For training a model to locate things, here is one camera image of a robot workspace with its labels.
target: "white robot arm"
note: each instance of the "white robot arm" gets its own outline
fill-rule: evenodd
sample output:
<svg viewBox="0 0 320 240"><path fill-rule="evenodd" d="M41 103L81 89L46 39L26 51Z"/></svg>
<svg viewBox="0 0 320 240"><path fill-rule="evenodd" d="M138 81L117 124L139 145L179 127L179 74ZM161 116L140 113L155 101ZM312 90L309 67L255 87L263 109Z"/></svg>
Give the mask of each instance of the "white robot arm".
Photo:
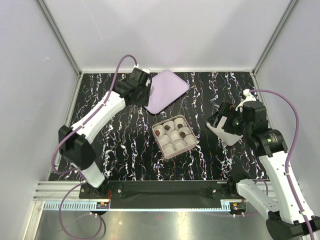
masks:
<svg viewBox="0 0 320 240"><path fill-rule="evenodd" d="M102 185L105 176L95 162L96 153L91 145L92 142L109 120L127 105L133 103L147 106L150 90L150 71L135 67L129 77L116 81L113 91L110 94L107 92L85 117L71 127L64 125L59 129L59 142L62 142L73 130L78 129L59 151L64 158L81 171L87 182L94 188Z"/></svg>
<svg viewBox="0 0 320 240"><path fill-rule="evenodd" d="M253 149L264 166L277 202L260 190L251 179L242 179L234 186L236 192L247 199L266 220L267 229L275 240L287 240L308 234L304 216L313 231L320 229L320 218L314 216L289 165L289 175L304 212L300 211L291 191L285 171L287 145L282 134L268 127L265 106L257 101L248 89L245 100L238 106L223 102L216 114L207 120L207 127L228 146L242 137Z"/></svg>

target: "gray wall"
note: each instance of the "gray wall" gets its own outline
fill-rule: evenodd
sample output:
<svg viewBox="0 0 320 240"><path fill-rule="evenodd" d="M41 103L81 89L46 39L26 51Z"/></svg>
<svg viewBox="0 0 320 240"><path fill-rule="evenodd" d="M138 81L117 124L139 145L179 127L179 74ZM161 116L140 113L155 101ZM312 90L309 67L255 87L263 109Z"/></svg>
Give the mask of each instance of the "gray wall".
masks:
<svg viewBox="0 0 320 240"><path fill-rule="evenodd" d="M0 1L1 239L21 239L77 77L35 0Z"/></svg>
<svg viewBox="0 0 320 240"><path fill-rule="evenodd" d="M252 69L290 0L45 0L82 70ZM133 62L121 66L131 70Z"/></svg>
<svg viewBox="0 0 320 240"><path fill-rule="evenodd" d="M300 1L257 74L257 81L262 89L282 93L297 108L300 132L291 162L302 193L318 216L320 216L319 13L319 0ZM295 131L292 110L276 96L267 94L264 96L274 127L284 134L290 146Z"/></svg>

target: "white cup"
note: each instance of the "white cup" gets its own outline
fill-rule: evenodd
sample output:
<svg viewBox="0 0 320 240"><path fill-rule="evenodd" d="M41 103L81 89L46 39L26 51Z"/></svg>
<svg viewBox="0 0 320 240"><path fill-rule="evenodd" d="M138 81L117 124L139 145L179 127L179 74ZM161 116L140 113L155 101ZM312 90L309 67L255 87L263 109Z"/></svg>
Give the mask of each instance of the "white cup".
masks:
<svg viewBox="0 0 320 240"><path fill-rule="evenodd" d="M176 151L175 147L172 145L172 143L168 143L163 147L163 151L165 154L172 154Z"/></svg>
<svg viewBox="0 0 320 240"><path fill-rule="evenodd" d="M153 131L154 131L154 133L155 133L155 135L157 136L157 137L161 137L161 136L163 136L163 135L165 135L165 129L164 129L164 126L162 126L162 125L159 125L159 126L155 126L154 128L153 128Z"/></svg>
<svg viewBox="0 0 320 240"><path fill-rule="evenodd" d="M174 120L174 128L176 130L183 128L183 127L186 127L186 126L187 126L187 124L182 117L178 117Z"/></svg>
<svg viewBox="0 0 320 240"><path fill-rule="evenodd" d="M170 143L170 137L168 135L159 136L158 140L161 146L164 146Z"/></svg>
<svg viewBox="0 0 320 240"><path fill-rule="evenodd" d="M170 137L170 140L171 140L171 143L173 143L174 141L180 139L179 137L179 133L177 130L173 130L172 132L169 133L169 137Z"/></svg>
<svg viewBox="0 0 320 240"><path fill-rule="evenodd" d="M188 145L192 145L197 142L197 139L192 135L189 134L183 139Z"/></svg>
<svg viewBox="0 0 320 240"><path fill-rule="evenodd" d="M187 144L185 143L185 141L179 139L173 142L173 146L176 150L180 150L185 148Z"/></svg>
<svg viewBox="0 0 320 240"><path fill-rule="evenodd" d="M175 123L174 121L167 121L163 124L163 128L165 130L166 134L171 133L173 130L175 130Z"/></svg>
<svg viewBox="0 0 320 240"><path fill-rule="evenodd" d="M189 127L187 126L184 126L184 127L181 127L179 130L178 130L178 133L179 135L182 137L182 138L185 138L187 135L191 134L191 130L189 129Z"/></svg>

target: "black and white marble tabletop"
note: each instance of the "black and white marble tabletop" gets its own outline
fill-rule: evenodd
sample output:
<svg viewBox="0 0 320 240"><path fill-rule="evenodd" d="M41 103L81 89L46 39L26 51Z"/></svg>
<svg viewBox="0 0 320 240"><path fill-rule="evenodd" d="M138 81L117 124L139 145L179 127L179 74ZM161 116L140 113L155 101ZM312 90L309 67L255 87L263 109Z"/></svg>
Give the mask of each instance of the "black and white marble tabletop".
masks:
<svg viewBox="0 0 320 240"><path fill-rule="evenodd" d="M233 171L246 171L252 179L267 178L259 159L241 140L226 146L206 127L223 101L240 102L245 88L254 88L250 72L177 72L190 89L159 114L144 107L127 106L100 131L92 145L96 163L109 180L220 180ZM84 74L72 113L71 124L84 117L109 90L113 74ZM184 115L197 136L198 144L172 159L163 158L151 126L177 115ZM71 166L61 159L59 170ZM50 181L78 180L74 173Z"/></svg>

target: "enclosure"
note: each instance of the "enclosure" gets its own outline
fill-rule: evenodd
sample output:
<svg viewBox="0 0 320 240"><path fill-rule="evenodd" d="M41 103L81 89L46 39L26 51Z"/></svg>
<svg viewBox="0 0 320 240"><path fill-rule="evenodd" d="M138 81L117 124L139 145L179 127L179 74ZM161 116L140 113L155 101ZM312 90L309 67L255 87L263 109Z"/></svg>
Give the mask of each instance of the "enclosure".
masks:
<svg viewBox="0 0 320 240"><path fill-rule="evenodd" d="M52 172L58 130L79 121L104 97L126 54L153 78L174 72L189 90L159 114L127 106L94 139L95 162L113 184L115 198L102 215L106 234L101 231L100 239L272 239L261 215L228 218L220 200L203 201L198 194L240 171L253 180L269 178L244 141L226 146L206 127L222 102L239 104L244 89L279 92L297 109L299 137L290 162L306 202L320 215L319 11L317 0L1 1L2 238L71 239L61 230L55 204L80 177ZM117 79L133 66L126 59ZM277 96L256 96L270 126L290 147L296 127L291 108ZM185 117L198 142L165 160L151 127L177 115ZM73 167L59 154L55 166ZM190 194L172 190L154 201L142 194L181 185ZM276 201L269 181L268 187ZM76 188L66 201L108 201L88 199L85 191ZM134 201L120 201L131 191ZM79 238L99 227L97 219L81 217L84 210L62 211L68 231ZM255 209L249 203L246 211Z"/></svg>

